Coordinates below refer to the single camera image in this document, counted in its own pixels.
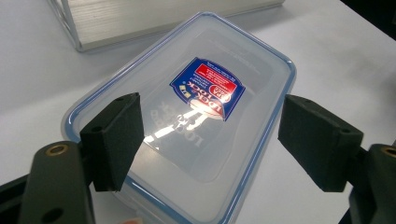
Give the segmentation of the silver metal box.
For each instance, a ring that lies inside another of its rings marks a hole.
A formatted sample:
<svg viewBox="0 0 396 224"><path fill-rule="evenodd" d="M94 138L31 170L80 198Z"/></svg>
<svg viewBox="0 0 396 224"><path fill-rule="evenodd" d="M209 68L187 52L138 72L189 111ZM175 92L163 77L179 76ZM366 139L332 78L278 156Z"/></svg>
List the silver metal box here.
<svg viewBox="0 0 396 224"><path fill-rule="evenodd" d="M176 27L198 12L230 17L285 0L48 0L79 52Z"/></svg>

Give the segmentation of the clear plastic container lid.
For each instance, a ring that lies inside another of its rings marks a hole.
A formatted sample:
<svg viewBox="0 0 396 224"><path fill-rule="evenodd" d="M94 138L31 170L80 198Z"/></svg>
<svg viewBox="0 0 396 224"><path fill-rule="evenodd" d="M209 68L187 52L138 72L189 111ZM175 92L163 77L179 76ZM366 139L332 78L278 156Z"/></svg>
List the clear plastic container lid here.
<svg viewBox="0 0 396 224"><path fill-rule="evenodd" d="M292 61L211 12L180 24L64 117L64 136L119 96L141 97L144 141L119 192L145 224L230 224L255 175Z"/></svg>

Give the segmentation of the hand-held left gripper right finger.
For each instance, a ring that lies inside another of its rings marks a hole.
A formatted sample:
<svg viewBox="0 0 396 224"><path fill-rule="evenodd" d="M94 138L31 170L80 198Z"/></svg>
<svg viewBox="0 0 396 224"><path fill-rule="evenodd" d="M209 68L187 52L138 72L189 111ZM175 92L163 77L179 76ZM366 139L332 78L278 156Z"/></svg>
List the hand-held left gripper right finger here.
<svg viewBox="0 0 396 224"><path fill-rule="evenodd" d="M396 143L361 147L363 132L315 102L286 95L278 140L324 192L352 185L339 224L396 224Z"/></svg>

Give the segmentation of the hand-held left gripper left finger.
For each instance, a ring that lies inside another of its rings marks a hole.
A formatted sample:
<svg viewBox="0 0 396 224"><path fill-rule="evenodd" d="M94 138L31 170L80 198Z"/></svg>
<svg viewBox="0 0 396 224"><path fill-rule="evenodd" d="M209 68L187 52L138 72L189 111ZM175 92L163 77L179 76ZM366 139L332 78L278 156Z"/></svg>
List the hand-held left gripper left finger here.
<svg viewBox="0 0 396 224"><path fill-rule="evenodd" d="M143 139L140 95L113 100L80 131L80 141L40 148L18 224L94 224L90 186L119 191Z"/></svg>

